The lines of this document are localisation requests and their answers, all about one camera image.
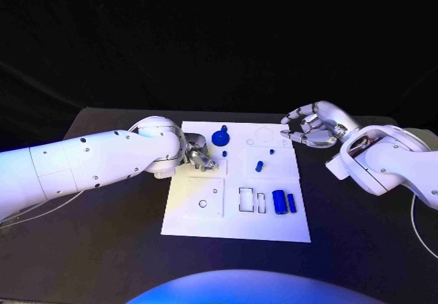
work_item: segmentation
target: black table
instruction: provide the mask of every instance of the black table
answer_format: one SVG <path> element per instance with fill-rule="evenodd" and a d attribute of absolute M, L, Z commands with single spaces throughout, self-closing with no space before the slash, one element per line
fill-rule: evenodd
<path fill-rule="evenodd" d="M 282 118 L 86 108 L 66 139 L 128 129 L 151 115 L 178 125 L 182 120 L 277 123 Z M 394 124 L 381 117 L 358 120 Z M 185 275 L 256 269 L 311 277 L 388 303 L 436 302 L 438 260 L 411 230 L 408 190 L 397 187 L 380 197 L 367 194 L 349 178 L 336 180 L 323 167 L 338 145 L 329 149 L 293 146 L 311 243 L 161 236 L 169 179 L 142 173 L 86 191 L 47 216 L 0 230 L 0 298 L 122 303 Z M 50 201 L 30 215 L 66 199 Z M 419 201 L 414 212 L 419 233 L 438 251 L 438 212 Z"/>

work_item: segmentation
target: small blue piece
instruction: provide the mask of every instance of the small blue piece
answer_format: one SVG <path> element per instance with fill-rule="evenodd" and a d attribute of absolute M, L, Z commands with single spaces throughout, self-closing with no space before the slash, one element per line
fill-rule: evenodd
<path fill-rule="evenodd" d="M 259 172 L 262 170 L 262 161 L 257 161 L 257 166 L 254 167 L 254 171 Z"/>
<path fill-rule="evenodd" d="M 292 194 L 286 195 L 286 200 L 289 201 L 289 212 L 295 213 L 296 208 L 295 208 L 295 201 L 293 201 L 293 195 Z"/>
<path fill-rule="evenodd" d="M 221 126 L 220 131 L 215 131 L 211 135 L 211 142 L 214 146 L 223 147 L 230 141 L 230 136 L 225 133 L 225 125 Z"/>
<path fill-rule="evenodd" d="M 272 191 L 272 198 L 273 198 L 273 208 L 276 214 L 286 214 L 287 206 L 285 204 L 285 192 L 283 190 Z"/>

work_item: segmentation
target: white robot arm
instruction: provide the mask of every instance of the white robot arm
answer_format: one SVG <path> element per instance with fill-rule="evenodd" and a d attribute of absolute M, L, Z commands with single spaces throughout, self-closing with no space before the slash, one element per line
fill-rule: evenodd
<path fill-rule="evenodd" d="M 374 195 L 403 185 L 438 209 L 438 151 L 432 151 L 438 137 L 432 132 L 403 130 L 393 125 L 361 127 L 326 101 L 289 112 L 280 123 L 300 115 L 306 115 L 300 121 L 303 133 L 285 130 L 282 135 L 313 148 L 328 148 L 336 140 L 341 142 L 339 153 L 325 163 L 338 179 L 351 176 Z"/>
<path fill-rule="evenodd" d="M 214 168 L 202 136 L 184 134 L 162 117 L 145 118 L 136 128 L 138 133 L 115 130 L 0 153 L 0 220 L 142 171 L 161 179 L 181 163 Z"/>

